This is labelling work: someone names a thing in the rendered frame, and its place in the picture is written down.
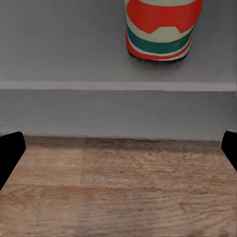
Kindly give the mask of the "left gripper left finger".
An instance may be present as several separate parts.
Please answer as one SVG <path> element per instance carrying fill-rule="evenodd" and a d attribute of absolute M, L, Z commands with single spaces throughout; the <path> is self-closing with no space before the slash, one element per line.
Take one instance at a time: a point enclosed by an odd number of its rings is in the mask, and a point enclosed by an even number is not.
<path fill-rule="evenodd" d="M 0 191 L 26 150 L 21 131 L 0 136 Z"/>

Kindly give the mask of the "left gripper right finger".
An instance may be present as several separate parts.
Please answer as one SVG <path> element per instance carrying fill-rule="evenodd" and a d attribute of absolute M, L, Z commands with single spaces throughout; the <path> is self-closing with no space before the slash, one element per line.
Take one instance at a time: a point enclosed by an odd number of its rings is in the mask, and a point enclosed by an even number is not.
<path fill-rule="evenodd" d="M 226 131 L 221 148 L 237 171 L 237 133 Z"/>

